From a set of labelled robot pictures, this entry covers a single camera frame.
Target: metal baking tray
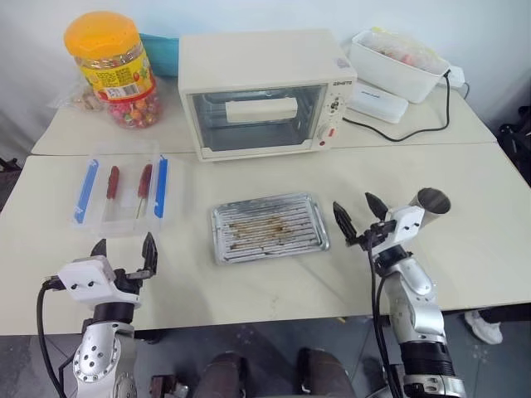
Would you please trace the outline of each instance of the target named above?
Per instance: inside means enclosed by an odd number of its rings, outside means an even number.
[[[220,263],[300,255],[330,247],[317,202],[308,193],[220,205],[212,211],[212,231]]]

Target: white sneaker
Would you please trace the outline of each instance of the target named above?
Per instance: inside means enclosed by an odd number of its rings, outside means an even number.
[[[465,321],[472,328],[472,332],[487,344],[500,344],[504,337],[499,330],[498,323],[488,323],[480,315],[479,311],[468,311],[465,313]]]

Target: plastic candy jar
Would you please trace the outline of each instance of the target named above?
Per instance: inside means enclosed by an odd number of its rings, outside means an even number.
[[[89,12],[68,26],[64,40],[116,123],[126,128],[157,123],[162,108],[133,21],[115,12]]]

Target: clear plastic container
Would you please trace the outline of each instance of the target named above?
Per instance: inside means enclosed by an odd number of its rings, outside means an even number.
[[[117,155],[118,147],[136,154]],[[168,160],[161,157],[155,141],[99,143],[81,181],[74,226],[104,238],[157,233],[164,213],[167,170]]]
[[[115,12],[89,12],[68,26],[64,39],[118,125],[142,129],[157,123],[162,107],[133,21]]]

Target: black cable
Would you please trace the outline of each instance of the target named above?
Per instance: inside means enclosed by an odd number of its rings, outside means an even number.
[[[383,329],[380,319],[380,296],[382,295],[382,287],[385,279],[380,281],[378,286],[378,292],[376,292],[376,265],[373,259],[373,236],[370,235],[367,241],[368,263],[371,267],[371,305],[373,309],[373,326],[374,336],[376,338],[376,344],[380,351],[380,357],[382,357],[383,368],[387,373],[387,383],[389,390],[393,398],[402,398],[402,394],[397,390],[395,379],[392,376],[391,365],[389,363],[389,355],[387,353],[387,346],[385,344],[385,338],[383,336]]]
[[[463,95],[463,100],[466,100],[466,97],[468,97],[468,94],[470,93],[470,85],[467,82],[463,83],[463,85],[466,86],[466,92],[465,95]]]
[[[437,128],[434,128],[434,129],[421,129],[421,130],[417,130],[417,131],[414,131],[412,133],[409,133],[408,135],[406,135],[406,136],[404,136],[402,138],[392,138],[392,137],[389,137],[388,135],[382,133],[377,128],[375,128],[373,126],[369,126],[368,124],[355,122],[355,121],[347,119],[347,118],[343,118],[343,120],[345,122],[348,122],[348,123],[351,123],[351,124],[355,124],[357,126],[361,126],[361,127],[366,128],[366,129],[372,130],[374,133],[380,135],[382,138],[385,138],[387,141],[391,141],[392,143],[400,143],[401,141],[405,141],[406,139],[408,139],[408,138],[410,138],[410,137],[412,137],[412,136],[414,136],[416,134],[419,134],[419,133],[425,133],[425,132],[428,132],[428,131],[442,131],[442,130],[446,129],[450,125],[450,81],[448,80],[448,74],[449,73],[450,73],[450,70],[448,70],[443,75],[443,77],[446,80],[446,123],[442,127],[437,127]]]
[[[46,347],[46,339],[44,338],[42,305],[44,303],[44,293],[49,289],[51,289],[51,286],[49,285],[49,282],[46,281],[42,284],[41,290],[39,290],[39,294],[37,295],[37,333],[39,335],[39,345],[41,346],[42,359],[44,360],[46,372],[50,377],[51,383],[56,388],[57,395],[60,398],[66,398],[65,392],[61,389],[61,384],[57,380],[56,374],[53,371],[50,361],[50,354],[48,353],[48,348]]]
[[[61,389],[65,390],[65,368],[68,366],[69,363],[74,361],[74,357],[76,356],[76,352],[74,352],[72,355],[70,355],[66,360],[59,366],[59,369],[57,370],[57,373],[59,374],[59,385],[61,386]]]

